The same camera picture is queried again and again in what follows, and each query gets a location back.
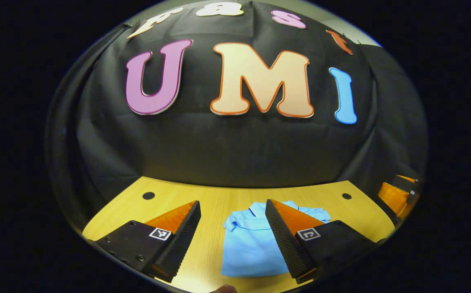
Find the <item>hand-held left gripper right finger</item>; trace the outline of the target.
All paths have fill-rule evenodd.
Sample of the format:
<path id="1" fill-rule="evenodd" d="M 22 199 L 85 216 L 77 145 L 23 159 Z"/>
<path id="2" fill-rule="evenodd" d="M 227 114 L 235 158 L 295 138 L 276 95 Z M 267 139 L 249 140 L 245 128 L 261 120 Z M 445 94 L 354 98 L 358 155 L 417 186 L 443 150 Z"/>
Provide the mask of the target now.
<path id="1" fill-rule="evenodd" d="M 343 221 L 325 224 L 273 199 L 267 200 L 265 215 L 297 284 L 336 274 L 376 248 Z"/>

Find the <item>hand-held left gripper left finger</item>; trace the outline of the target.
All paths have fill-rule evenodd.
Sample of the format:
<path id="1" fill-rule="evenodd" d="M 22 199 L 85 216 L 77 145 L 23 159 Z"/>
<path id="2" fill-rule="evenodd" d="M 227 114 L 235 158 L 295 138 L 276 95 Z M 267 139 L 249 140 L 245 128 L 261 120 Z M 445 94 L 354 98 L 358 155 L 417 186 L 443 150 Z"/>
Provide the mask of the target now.
<path id="1" fill-rule="evenodd" d="M 192 201 L 145 223 L 131 219 L 95 243 L 136 271 L 172 282 L 201 215 L 200 202 Z"/>

